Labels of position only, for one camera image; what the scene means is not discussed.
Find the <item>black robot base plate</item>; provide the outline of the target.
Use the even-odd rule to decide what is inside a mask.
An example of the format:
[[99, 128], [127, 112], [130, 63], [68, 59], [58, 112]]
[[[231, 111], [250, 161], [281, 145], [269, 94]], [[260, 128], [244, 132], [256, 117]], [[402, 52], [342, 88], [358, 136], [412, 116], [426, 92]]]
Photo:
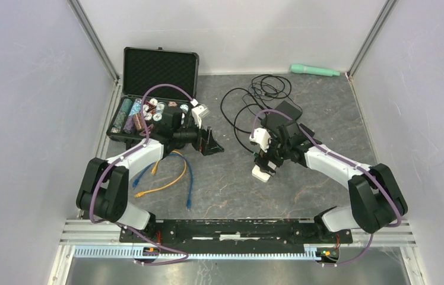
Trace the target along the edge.
[[330, 232], [311, 219], [164, 219], [142, 235], [165, 253], [299, 254], [304, 245], [351, 244], [351, 230]]

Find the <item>white network switch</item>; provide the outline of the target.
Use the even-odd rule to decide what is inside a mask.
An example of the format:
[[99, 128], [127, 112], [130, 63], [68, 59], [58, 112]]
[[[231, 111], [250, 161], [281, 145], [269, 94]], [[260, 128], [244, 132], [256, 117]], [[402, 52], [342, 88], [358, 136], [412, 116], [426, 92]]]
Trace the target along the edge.
[[270, 174], [263, 172], [257, 165], [254, 165], [251, 174], [254, 178], [264, 183], [267, 183], [271, 177]]

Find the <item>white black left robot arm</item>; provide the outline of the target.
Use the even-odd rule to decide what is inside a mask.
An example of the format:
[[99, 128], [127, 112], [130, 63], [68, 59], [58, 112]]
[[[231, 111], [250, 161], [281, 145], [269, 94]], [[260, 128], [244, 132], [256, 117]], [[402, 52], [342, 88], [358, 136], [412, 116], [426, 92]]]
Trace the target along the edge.
[[128, 201], [132, 179], [147, 166], [167, 157], [173, 150], [191, 144], [204, 156], [223, 152], [210, 127], [202, 120], [209, 113], [201, 104], [184, 114], [179, 108], [167, 107], [161, 120], [147, 126], [149, 132], [136, 146], [109, 159], [93, 158], [88, 162], [76, 206], [89, 213], [90, 219], [100, 217], [112, 223], [134, 228], [143, 242], [153, 240], [157, 226], [153, 215]]

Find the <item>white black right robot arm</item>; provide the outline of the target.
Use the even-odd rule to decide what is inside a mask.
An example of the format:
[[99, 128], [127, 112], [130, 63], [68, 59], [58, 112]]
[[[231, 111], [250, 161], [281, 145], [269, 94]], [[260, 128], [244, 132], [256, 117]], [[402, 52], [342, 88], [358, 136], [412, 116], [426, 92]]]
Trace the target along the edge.
[[286, 160], [320, 172], [343, 186], [350, 203], [320, 214], [313, 235], [329, 242], [344, 229], [359, 228], [375, 233], [383, 227], [398, 227], [408, 211], [391, 169], [382, 163], [375, 166], [359, 163], [332, 151], [315, 139], [315, 133], [288, 116], [282, 125], [252, 125], [249, 141], [260, 148], [255, 157], [252, 176], [267, 182]]

